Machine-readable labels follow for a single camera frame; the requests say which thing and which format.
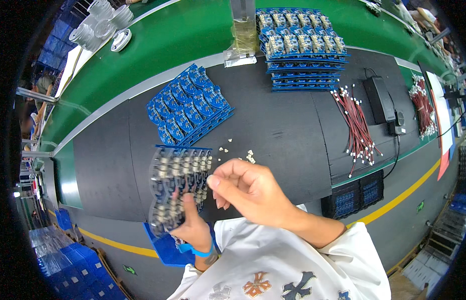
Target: yellow floor line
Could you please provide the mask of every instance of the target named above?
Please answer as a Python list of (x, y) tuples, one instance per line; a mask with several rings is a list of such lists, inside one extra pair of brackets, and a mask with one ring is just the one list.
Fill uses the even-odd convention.
[(346, 225), (346, 227), (350, 228), (350, 226), (355, 224), (356, 222), (363, 222), (366, 225), (366, 224), (371, 223), (374, 220), (378, 219), (379, 217), (381, 217), (385, 213), (389, 212), (390, 210), (392, 210), (393, 207), (400, 204), (409, 195), (413, 194), (413, 192), (416, 191), (416, 189), (418, 189), (420, 187), (420, 185), (422, 185), (425, 181), (427, 181), (428, 177), (430, 177), (435, 172), (435, 170), (438, 168), (439, 165), (440, 165), (440, 159), (430, 168), (430, 170), (428, 170), (428, 172), (426, 172), (420, 179), (418, 179), (416, 181), (416, 183), (412, 184), (403, 193), (398, 195), (398, 197), (396, 197), (392, 201), (386, 203), (384, 206), (380, 207), (379, 209), (377, 209), (376, 211), (370, 213), (369, 215), (364, 216), (363, 218), (361, 218), (361, 219), (359, 219), (359, 220), (357, 220), (357, 221), (355, 221), (353, 223), (350, 223), (350, 224)]
[(420, 245), (420, 243), (417, 243), (415, 245), (415, 247), (413, 247), (413, 249), (410, 250), (410, 252), (408, 252), (396, 265), (394, 265), (390, 270), (388, 270), (386, 272), (386, 274), (388, 275), (389, 273), (391, 273), (394, 269), (396, 269), (408, 256), (411, 255), (411, 253), (413, 253), (413, 251), (415, 251), (415, 249), (417, 249), (417, 247)]
[[(431, 167), (430, 170), (428, 170), (427, 173), (425, 173), (420, 179), (418, 179), (416, 181), (416, 183), (414, 183), (412, 186), (410, 186), (407, 190), (405, 190), (403, 193), (401, 193), (398, 197), (396, 197), (392, 201), (388, 202), (384, 206), (380, 207), (379, 209), (377, 209), (373, 213), (370, 213), (366, 217), (363, 217), (363, 218), (357, 220), (356, 222), (364, 222), (365, 224), (368, 224), (368, 223), (371, 223), (374, 220), (378, 219), (379, 217), (381, 217), (382, 215), (384, 215), (388, 211), (390, 211), (393, 207), (400, 204), (401, 201), (405, 200), (416, 189), (418, 189), (418, 187), (420, 187), (428, 179), (428, 177), (430, 177), (435, 172), (435, 170), (438, 168), (439, 165), (440, 165), (440, 159), (435, 163), (435, 165), (433, 165)], [(56, 214), (53, 211), (51, 211), (51, 210), (48, 210), (48, 211), (53, 216), (56, 216)], [(350, 228), (350, 226), (355, 224), (356, 222), (348, 224), (346, 227)], [(104, 238), (104, 237), (100, 237), (99, 235), (96, 235), (96, 234), (93, 234), (91, 232), (85, 231), (82, 228), (79, 228), (79, 230), (80, 230), (80, 232), (82, 234), (86, 235), (87, 237), (95, 239), (98, 242), (102, 242), (102, 243), (107, 244), (109, 246), (112, 246), (112, 247), (115, 247), (115, 248), (118, 248), (118, 249), (122, 249), (122, 250), (125, 250), (125, 251), (128, 251), (128, 252), (136, 253), (136, 254), (139, 254), (139, 255), (145, 255), (145, 256), (158, 258), (158, 254), (152, 249), (140, 248), (140, 247), (135, 247), (135, 246), (130, 246), (130, 245), (118, 243), (116, 241), (113, 241), (113, 240), (110, 240), (110, 239), (107, 239), (107, 238)]]
[[(50, 212), (50, 214), (56, 216), (56, 214), (53, 211), (51, 211), (51, 210), (48, 210), (48, 211)], [(78, 228), (78, 229), (80, 230), (80, 232), (83, 235), (85, 235), (85, 236), (87, 236), (89, 238), (95, 239), (98, 242), (102, 242), (104, 244), (107, 244), (107, 245), (109, 245), (111, 247), (115, 247), (115, 248), (118, 248), (118, 249), (121, 249), (121, 250), (125, 250), (125, 251), (128, 251), (128, 252), (139, 254), (139, 255), (145, 255), (145, 256), (158, 258), (158, 254), (153, 249), (146, 249), (146, 248), (141, 248), (141, 247), (130, 246), (130, 245), (118, 243), (116, 241), (113, 241), (113, 240), (110, 240), (110, 239), (107, 239), (107, 238), (104, 238), (104, 237), (100, 237), (99, 235), (93, 234), (93, 233), (91, 233), (89, 231), (86, 231), (86, 230), (84, 230), (82, 228)]]

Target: fingernail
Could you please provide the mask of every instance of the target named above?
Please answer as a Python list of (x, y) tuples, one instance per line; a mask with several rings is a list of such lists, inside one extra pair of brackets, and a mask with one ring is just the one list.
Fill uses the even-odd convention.
[(192, 193), (186, 193), (183, 195), (183, 202), (193, 202), (194, 199), (193, 199), (193, 194)]
[(215, 189), (219, 184), (219, 178), (218, 178), (218, 176), (210, 175), (206, 179), (206, 182), (208, 183), (208, 185), (209, 185), (209, 187), (211, 189)]

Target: wrist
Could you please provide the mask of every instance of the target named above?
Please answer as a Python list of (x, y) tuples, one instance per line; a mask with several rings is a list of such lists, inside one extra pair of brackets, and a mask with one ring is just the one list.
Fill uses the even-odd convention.
[(305, 229), (305, 227), (309, 226), (308, 220), (310, 220), (312, 217), (315, 216), (296, 206), (293, 206), (293, 209), (285, 215), (281, 228), (294, 233), (301, 231)]
[(199, 252), (202, 252), (202, 253), (208, 253), (211, 250), (212, 243), (213, 243), (213, 241), (210, 238), (209, 242), (199, 243), (199, 244), (192, 244), (192, 246), (196, 251), (199, 251)]

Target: gray floor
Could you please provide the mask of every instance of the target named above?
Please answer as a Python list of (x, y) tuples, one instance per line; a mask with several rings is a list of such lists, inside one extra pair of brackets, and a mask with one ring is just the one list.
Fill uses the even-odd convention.
[[(431, 142), (400, 160), (392, 174), (385, 179), (385, 199), (342, 221), (349, 224), (384, 206), (422, 177), (439, 158), (438, 143)], [(457, 166), (458, 155), (455, 153), (439, 182), (437, 169), (412, 195), (367, 225), (385, 270), (398, 263), (425, 236), (428, 230), (425, 222), (435, 219), (445, 204), (443, 195), (453, 189)], [(309, 212), (321, 214), (319, 200), (305, 201), (308, 202), (306, 206)], [(425, 201), (425, 205), (417, 214), (416, 206), (421, 201)], [(86, 231), (127, 245), (152, 249), (139, 222), (88, 216), (81, 209), (64, 207), (69, 210), (72, 222)], [(165, 267), (156, 258), (123, 251), (88, 237), (85, 239), (87, 245), (101, 247), (106, 251), (111, 267), (136, 299), (165, 299), (181, 281), (182, 268)], [(138, 275), (123, 271), (122, 265), (133, 267)]]

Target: black power adapter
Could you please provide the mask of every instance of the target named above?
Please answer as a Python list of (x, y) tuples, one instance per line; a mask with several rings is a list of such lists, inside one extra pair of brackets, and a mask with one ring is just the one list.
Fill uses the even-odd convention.
[(363, 81), (363, 86), (367, 91), (375, 123), (383, 124), (395, 121), (395, 107), (383, 78), (376, 75), (371, 76)]

